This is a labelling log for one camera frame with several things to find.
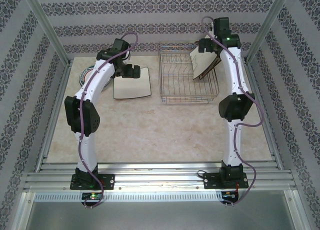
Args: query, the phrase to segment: wire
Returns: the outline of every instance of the wire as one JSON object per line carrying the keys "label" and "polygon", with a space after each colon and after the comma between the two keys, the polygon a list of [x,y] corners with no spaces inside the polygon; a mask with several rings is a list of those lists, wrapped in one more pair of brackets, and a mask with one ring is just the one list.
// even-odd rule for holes
{"label": "wire", "polygon": [[203,170],[199,170],[199,171],[196,172],[196,174],[198,175],[199,178],[205,179],[204,174],[207,174],[207,172],[203,171]]}
{"label": "wire", "polygon": [[240,203],[246,196],[247,194],[249,193],[249,191],[251,190],[251,188],[253,187],[253,185],[255,184],[255,181],[257,179],[257,171],[256,169],[248,162],[246,162],[245,160],[243,160],[243,158],[240,156],[240,154],[238,153],[238,149],[237,149],[237,143],[236,143],[236,137],[237,137],[237,130],[238,130],[238,126],[245,126],[245,127],[250,127],[250,128],[255,128],[255,127],[258,127],[260,125],[262,125],[262,123],[264,122],[265,120],[265,115],[264,115],[264,110],[263,108],[261,107],[261,105],[259,104],[259,102],[255,99],[253,99],[246,91],[244,91],[243,89],[243,86],[242,86],[242,83],[241,83],[241,78],[240,78],[240,70],[239,70],[239,63],[236,59],[236,57],[231,53],[231,51],[226,47],[224,46],[222,43],[220,43],[218,40],[216,40],[207,30],[207,27],[206,25],[204,24],[204,19],[210,19],[212,20],[212,22],[214,21],[214,19],[211,17],[211,16],[204,16],[202,19],[201,19],[201,24],[202,24],[202,27],[205,31],[205,33],[212,39],[212,41],[214,41],[216,44],[218,44],[220,47],[222,47],[229,55],[230,57],[232,58],[234,64],[235,64],[235,68],[236,68],[236,75],[237,75],[237,79],[238,79],[238,83],[239,83],[239,88],[241,90],[241,92],[247,96],[252,102],[254,102],[254,104],[257,106],[257,108],[259,109],[260,113],[261,113],[261,119],[260,119],[260,122],[257,123],[257,124],[247,124],[247,123],[237,123],[235,125],[235,130],[234,130],[234,135],[233,135],[233,145],[234,145],[234,150],[235,150],[235,153],[237,155],[237,157],[240,159],[240,161],[249,166],[250,168],[252,168],[253,172],[254,172],[254,176],[253,176],[253,180],[252,180],[252,183],[250,184],[249,188],[247,189],[247,191],[241,196],[241,198],[235,202],[233,205],[236,205],[238,203]]}
{"label": "wire", "polygon": [[98,205],[100,205],[102,199],[104,198],[104,192],[105,192],[105,190],[104,190],[104,186],[102,185],[101,181],[100,181],[100,180],[92,173],[92,171],[90,171],[90,169],[88,168],[88,166],[87,166],[87,164],[85,163],[85,160],[84,160],[84,158],[83,158],[83,156],[82,156],[82,153],[81,153],[81,143],[82,143],[82,140],[84,139],[84,135],[85,135],[85,123],[84,123],[83,102],[84,102],[85,95],[87,94],[87,90],[88,90],[88,87],[89,87],[90,83],[92,82],[92,80],[94,79],[94,77],[100,72],[100,70],[101,70],[106,64],[108,64],[111,60],[113,60],[113,59],[121,56],[122,54],[125,54],[125,53],[128,52],[128,51],[133,50],[133,49],[135,48],[135,46],[137,45],[138,39],[139,39],[139,38],[138,38],[138,35],[137,35],[135,32],[127,32],[127,33],[125,33],[125,34],[121,37],[121,39],[123,39],[123,38],[124,38],[125,36],[127,36],[127,35],[135,35],[135,42],[134,42],[134,44],[133,44],[131,47],[129,47],[127,50],[125,50],[125,51],[123,51],[123,52],[120,52],[120,53],[118,53],[117,55],[114,55],[114,56],[110,57],[108,60],[106,60],[104,63],[102,63],[95,72],[92,73],[92,75],[90,76],[87,84],[86,84],[85,87],[84,87],[84,90],[83,90],[83,92],[82,92],[82,96],[81,96],[81,99],[80,99],[80,108],[79,108],[79,111],[80,111],[81,135],[80,135],[80,137],[79,137],[78,153],[79,153],[79,157],[80,157],[80,160],[81,160],[84,168],[85,168],[85,169],[87,170],[87,172],[98,182],[98,184],[100,185],[100,188],[101,188],[101,198],[100,198],[100,200],[99,200],[96,204],[94,204],[94,205],[92,205],[92,206],[87,206],[87,205],[86,205],[87,200],[85,200],[85,201],[84,201],[84,204],[83,204],[85,208],[91,208],[91,209],[93,209],[93,208],[97,207]]}

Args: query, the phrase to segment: metal bar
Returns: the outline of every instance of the metal bar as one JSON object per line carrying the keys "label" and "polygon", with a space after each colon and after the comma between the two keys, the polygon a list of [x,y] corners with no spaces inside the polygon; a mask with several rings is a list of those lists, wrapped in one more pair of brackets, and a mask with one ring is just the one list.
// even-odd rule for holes
{"label": "metal bar", "polygon": [[55,51],[57,52],[58,56],[60,57],[61,61],[63,62],[64,66],[69,63],[69,58],[67,52],[65,51],[62,43],[60,42],[58,35],[56,34],[54,28],[52,27],[47,15],[45,14],[44,10],[42,9],[38,0],[26,0],[29,4],[31,10],[33,11],[34,15],[36,16],[38,22],[40,23],[43,31],[49,38],[51,44],[53,45]]}
{"label": "metal bar", "polygon": [[[277,168],[275,161],[248,161],[255,168],[267,167]],[[66,170],[76,169],[76,163],[44,163],[41,169],[51,170]],[[98,163],[99,170],[104,169],[131,169],[131,170],[155,170],[155,169],[207,169],[207,168],[221,168],[221,162],[196,162],[196,163]]]}
{"label": "metal bar", "polygon": [[[246,75],[248,77],[248,81],[249,81],[249,84],[251,86],[251,90],[254,92],[254,94],[256,96],[256,99],[260,103],[263,111],[266,112],[265,106],[264,106],[263,101],[262,101],[261,93],[259,92],[259,88],[258,88],[257,82],[255,80],[255,77],[253,76],[253,70],[251,68],[251,65],[250,64],[245,64],[244,68],[246,70]],[[272,129],[271,129],[270,122],[268,121],[267,118],[265,118],[265,121],[262,124],[262,127],[263,127],[263,131],[264,131],[266,142],[267,142],[267,144],[269,146],[269,150],[274,154],[275,161],[276,161],[276,163],[278,165],[278,168],[280,170],[285,169],[283,164],[282,164],[282,160],[281,160],[281,157],[280,157],[280,154],[279,154],[279,151],[278,151],[278,147],[277,147],[277,144],[276,144],[276,141],[275,141]]]}
{"label": "metal bar", "polygon": [[258,51],[261,43],[263,42],[265,36],[269,32],[274,20],[276,19],[278,13],[280,12],[282,6],[284,5],[286,0],[274,0],[270,11],[268,12],[267,16],[265,17],[263,24],[261,25],[251,47],[249,49],[246,61],[251,63],[253,60],[256,52]]}
{"label": "metal bar", "polygon": [[12,230],[25,230],[27,228],[35,195],[34,192],[23,192],[21,194],[19,205],[11,226]]}
{"label": "metal bar", "polygon": [[298,190],[285,190],[284,195],[295,229],[311,230]]}
{"label": "metal bar", "polygon": [[[35,202],[66,203],[79,202],[80,192],[39,192]],[[106,192],[103,195],[106,202],[204,202],[222,201],[220,191],[185,191],[185,192]]]}
{"label": "metal bar", "polygon": [[[26,182],[23,188],[24,192],[44,193],[44,192],[70,192],[69,181],[32,181]],[[294,180],[256,180],[252,191],[268,191],[268,190],[295,190],[296,183]],[[215,189],[216,191],[231,191],[232,189]],[[114,190],[106,190],[107,192],[185,192],[185,191],[212,191],[212,189],[204,189],[201,181],[190,182],[115,182]]]}
{"label": "metal bar", "polygon": [[47,128],[48,131],[45,134],[44,141],[43,141],[43,144],[42,144],[42,148],[41,148],[41,151],[40,151],[40,154],[39,154],[38,162],[36,164],[36,168],[35,168],[36,172],[40,171],[41,166],[43,164],[44,156],[48,155],[48,152],[49,152],[49,149],[50,149],[50,145],[51,145],[51,141],[52,141],[52,138],[54,136],[56,124],[57,124],[57,121],[58,121],[60,108],[61,108],[61,105],[63,103],[66,87],[67,87],[67,84],[68,84],[70,71],[71,71],[71,65],[67,64],[67,66],[64,69],[64,73],[63,73],[63,77],[62,77],[62,83],[60,84],[57,98],[55,99],[54,107],[53,107],[53,110],[52,110],[53,114],[52,114],[52,116],[50,118],[49,125],[48,125],[48,128]]}
{"label": "metal bar", "polygon": [[[247,173],[247,179],[252,180],[254,178],[253,173]],[[26,182],[70,182],[71,174],[46,174],[46,175],[29,175],[26,178]],[[293,176],[290,173],[258,173],[256,179],[258,180],[293,180]],[[116,182],[202,182],[203,180],[199,178],[196,173],[193,174],[118,174],[116,175]]]}
{"label": "metal bar", "polygon": [[[219,170],[219,168],[207,168],[206,169],[208,173],[215,173]],[[156,169],[153,171],[149,170],[126,170],[126,169],[105,169],[102,170],[104,174],[112,173],[115,175],[194,175],[196,169],[177,169],[177,170],[169,170],[169,169]],[[254,171],[251,170],[251,168],[244,168],[244,171],[247,174],[253,174]],[[257,174],[278,174],[279,170],[275,168],[269,168],[269,167],[259,167],[256,168]],[[40,172],[29,172],[27,176],[56,176],[56,175],[72,175],[75,173],[75,170],[63,170],[63,169],[56,169],[56,170],[42,170]],[[281,170],[281,174],[291,174],[291,170]]]}

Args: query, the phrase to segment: patterned wallpaper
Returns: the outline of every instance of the patterned wallpaper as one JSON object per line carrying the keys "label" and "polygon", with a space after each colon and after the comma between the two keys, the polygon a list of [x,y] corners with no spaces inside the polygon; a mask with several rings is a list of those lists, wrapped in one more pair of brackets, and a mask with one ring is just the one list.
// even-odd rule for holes
{"label": "patterned wallpaper", "polygon": [[126,31],[139,34],[137,55],[158,54],[162,41],[197,41],[201,18],[228,16],[243,55],[273,0],[39,0],[70,58],[95,56]]}
{"label": "patterned wallpaper", "polygon": [[25,0],[0,7],[0,229],[33,172],[64,66]]}
{"label": "patterned wallpaper", "polygon": [[277,147],[311,229],[320,229],[319,0],[286,0],[255,60],[254,76]]}

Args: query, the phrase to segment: wire dish rack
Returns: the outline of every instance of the wire dish rack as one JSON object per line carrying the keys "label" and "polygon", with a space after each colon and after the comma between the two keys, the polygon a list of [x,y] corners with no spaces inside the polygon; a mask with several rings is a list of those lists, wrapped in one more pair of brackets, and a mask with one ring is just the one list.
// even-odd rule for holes
{"label": "wire dish rack", "polygon": [[216,71],[194,78],[189,53],[196,42],[161,42],[159,44],[159,86],[165,104],[209,103],[219,94]]}

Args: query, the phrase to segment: marble surface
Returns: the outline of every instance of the marble surface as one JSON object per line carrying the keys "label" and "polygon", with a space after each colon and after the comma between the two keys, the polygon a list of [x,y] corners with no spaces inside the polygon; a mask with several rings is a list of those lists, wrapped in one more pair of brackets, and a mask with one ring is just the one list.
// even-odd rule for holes
{"label": "marble surface", "polygon": [[[222,65],[216,68],[220,93],[211,103],[165,105],[160,98],[158,57],[133,56],[130,62],[142,68],[149,67],[152,95],[115,100],[113,83],[101,93],[96,106],[101,118],[95,134],[98,162],[221,161],[225,150],[225,127],[218,104],[228,95]],[[74,59],[64,97],[73,96],[80,89],[80,73],[94,63],[94,57]],[[245,122],[258,121],[257,108],[252,106]],[[77,146],[62,105],[47,162],[76,163]],[[262,127],[243,128],[241,152],[245,160],[271,160]]]}

